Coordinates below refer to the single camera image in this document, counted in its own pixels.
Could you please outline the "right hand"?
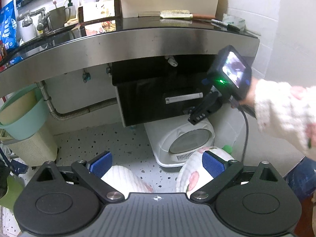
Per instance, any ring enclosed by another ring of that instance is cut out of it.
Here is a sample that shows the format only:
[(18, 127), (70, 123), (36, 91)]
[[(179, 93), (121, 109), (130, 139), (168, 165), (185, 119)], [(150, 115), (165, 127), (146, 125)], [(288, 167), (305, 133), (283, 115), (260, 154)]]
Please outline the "right hand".
[(250, 87), (248, 89), (248, 92), (246, 94), (245, 99), (239, 101), (240, 105), (246, 105), (246, 106), (249, 106), (251, 108), (254, 108), (254, 104), (255, 104), (255, 90), (256, 90), (257, 83), (258, 83), (258, 79), (252, 77), (251, 84), (250, 84)]

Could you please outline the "right forearm white fleece sleeve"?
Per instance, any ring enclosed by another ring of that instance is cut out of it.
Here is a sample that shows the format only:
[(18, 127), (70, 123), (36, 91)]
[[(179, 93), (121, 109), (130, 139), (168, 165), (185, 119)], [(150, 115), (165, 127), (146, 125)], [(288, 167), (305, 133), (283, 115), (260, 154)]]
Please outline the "right forearm white fleece sleeve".
[(259, 80), (254, 90), (258, 128), (315, 160), (315, 86)]

